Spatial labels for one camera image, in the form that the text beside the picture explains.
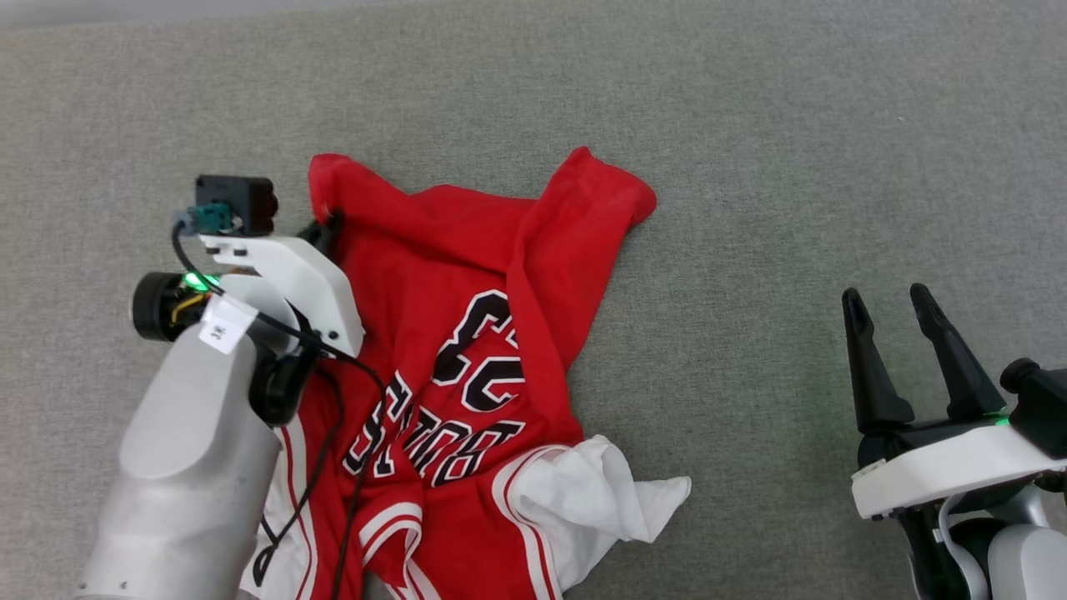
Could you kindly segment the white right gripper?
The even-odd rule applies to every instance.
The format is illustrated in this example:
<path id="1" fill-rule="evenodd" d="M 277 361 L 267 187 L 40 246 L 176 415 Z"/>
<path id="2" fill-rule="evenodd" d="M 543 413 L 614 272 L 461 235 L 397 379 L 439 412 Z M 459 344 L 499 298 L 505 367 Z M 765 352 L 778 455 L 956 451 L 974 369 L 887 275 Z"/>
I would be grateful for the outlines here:
<path id="1" fill-rule="evenodd" d="M 1005 400 L 929 288 L 912 284 L 909 296 L 944 376 L 947 419 L 913 422 L 914 410 L 897 394 L 875 345 L 864 300 L 856 288 L 842 293 L 854 414 L 862 436 L 851 475 L 859 516 L 885 518 L 1025 476 L 1063 473 L 1063 458 L 1037 447 L 1001 413 Z"/>

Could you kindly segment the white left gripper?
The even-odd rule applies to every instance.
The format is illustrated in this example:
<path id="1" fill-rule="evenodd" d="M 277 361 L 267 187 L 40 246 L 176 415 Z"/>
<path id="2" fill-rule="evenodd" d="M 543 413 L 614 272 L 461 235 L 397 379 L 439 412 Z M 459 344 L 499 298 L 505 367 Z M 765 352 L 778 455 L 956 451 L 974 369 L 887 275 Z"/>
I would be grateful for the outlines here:
<path id="1" fill-rule="evenodd" d="M 349 278 L 336 265 L 337 243 L 343 237 L 344 215 L 328 215 L 324 222 L 312 220 L 297 237 L 200 236 L 206 249 L 213 250 L 213 260 L 223 265 L 251 268 L 258 277 L 222 277 L 222 283 L 236 283 L 236 298 L 265 313 L 274 310 L 273 318 L 287 318 L 296 327 L 301 314 L 310 329 L 325 336 L 331 347 L 357 357 L 363 344 L 363 323 L 359 316 Z"/>

